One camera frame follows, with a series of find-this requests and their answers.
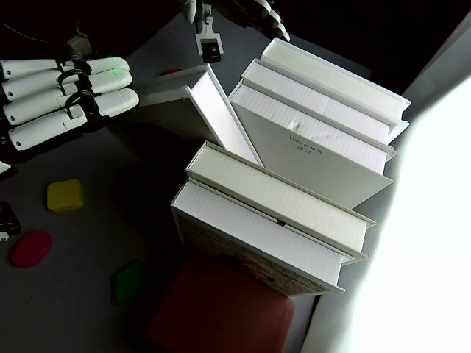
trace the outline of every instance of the yellow block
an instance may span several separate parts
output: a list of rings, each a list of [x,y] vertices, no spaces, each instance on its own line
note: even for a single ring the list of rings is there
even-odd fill
[[[76,210],[83,206],[83,186],[78,179],[53,182],[47,187],[47,208],[54,212]]]

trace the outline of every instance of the red cushion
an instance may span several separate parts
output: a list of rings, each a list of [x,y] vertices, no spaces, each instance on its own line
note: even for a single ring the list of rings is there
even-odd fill
[[[146,328],[173,353],[278,353],[294,302],[209,257],[185,262]]]

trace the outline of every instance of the pink oval block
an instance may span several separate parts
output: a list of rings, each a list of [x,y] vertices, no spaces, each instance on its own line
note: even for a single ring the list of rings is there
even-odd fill
[[[48,254],[51,245],[52,238],[46,232],[29,232],[13,248],[12,263],[18,267],[37,265]]]

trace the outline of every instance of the stack of books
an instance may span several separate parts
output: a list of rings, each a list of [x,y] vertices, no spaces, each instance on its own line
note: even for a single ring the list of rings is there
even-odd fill
[[[341,267],[368,258],[375,225],[352,209],[392,183],[409,101],[278,39],[228,98],[209,66],[138,92],[140,120],[211,141],[171,204],[185,245],[286,295],[344,291]]]

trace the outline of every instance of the green object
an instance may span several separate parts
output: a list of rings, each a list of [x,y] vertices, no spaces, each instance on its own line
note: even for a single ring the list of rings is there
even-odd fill
[[[121,305],[134,298],[144,284],[144,263],[133,260],[113,276],[113,301]]]

